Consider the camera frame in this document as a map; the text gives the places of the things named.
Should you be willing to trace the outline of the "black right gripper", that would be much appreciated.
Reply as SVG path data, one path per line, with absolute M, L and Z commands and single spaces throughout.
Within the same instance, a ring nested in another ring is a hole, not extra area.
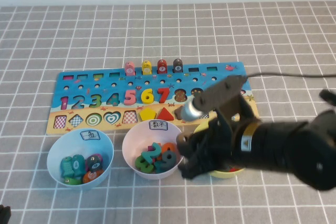
M 187 147 L 208 147 L 210 159 L 187 158 L 180 164 L 180 172 L 185 179 L 194 179 L 208 172 L 235 172 L 243 169 L 233 158 L 237 132 L 241 127 L 238 121 L 214 118 L 208 128 L 197 132 L 186 132 L 183 143 Z

